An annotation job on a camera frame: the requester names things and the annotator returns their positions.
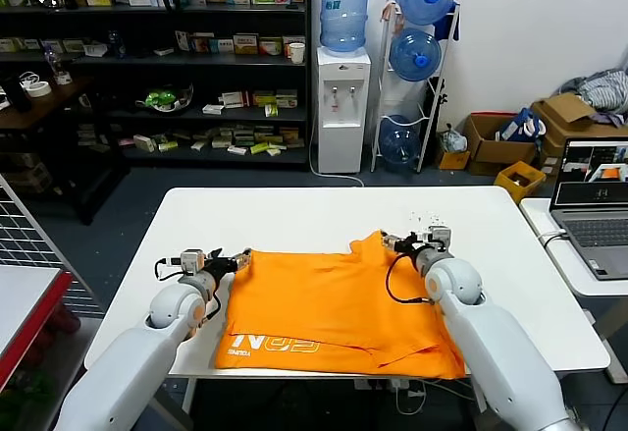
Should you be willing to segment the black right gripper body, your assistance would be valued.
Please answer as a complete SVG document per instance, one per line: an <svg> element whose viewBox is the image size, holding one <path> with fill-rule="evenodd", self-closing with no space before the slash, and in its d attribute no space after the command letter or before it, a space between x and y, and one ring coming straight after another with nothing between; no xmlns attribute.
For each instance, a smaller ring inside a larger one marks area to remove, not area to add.
<svg viewBox="0 0 628 431"><path fill-rule="evenodd" d="M398 255L415 258L427 247L423 235L409 235L395 242L395 252Z"/></svg>

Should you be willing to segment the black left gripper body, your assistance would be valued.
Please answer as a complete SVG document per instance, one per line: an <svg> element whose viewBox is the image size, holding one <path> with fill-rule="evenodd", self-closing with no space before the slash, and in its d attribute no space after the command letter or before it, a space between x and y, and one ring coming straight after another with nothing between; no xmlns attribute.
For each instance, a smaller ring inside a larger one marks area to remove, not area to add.
<svg viewBox="0 0 628 431"><path fill-rule="evenodd" d="M228 257L210 257L205 260L202 270L221 280L225 275L236 272L236 261Z"/></svg>

